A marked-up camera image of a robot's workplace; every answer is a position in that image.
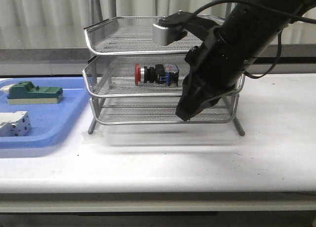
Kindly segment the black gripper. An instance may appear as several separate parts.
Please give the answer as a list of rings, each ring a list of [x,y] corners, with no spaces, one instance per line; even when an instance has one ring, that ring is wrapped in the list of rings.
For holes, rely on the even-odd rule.
[[[235,85],[235,50],[227,45],[195,46],[185,61],[190,72],[183,81],[182,97],[175,114],[188,121],[204,109],[215,106],[219,96]]]

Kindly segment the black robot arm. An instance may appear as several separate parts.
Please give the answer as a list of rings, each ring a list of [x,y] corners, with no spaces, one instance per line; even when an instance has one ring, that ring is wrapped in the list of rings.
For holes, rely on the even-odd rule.
[[[267,10],[302,16],[315,7],[316,0],[244,0],[238,3],[221,27],[209,30],[203,43],[190,50],[186,62],[190,72],[183,81],[183,92],[176,115],[187,121],[214,106],[235,87],[237,79],[292,19]]]

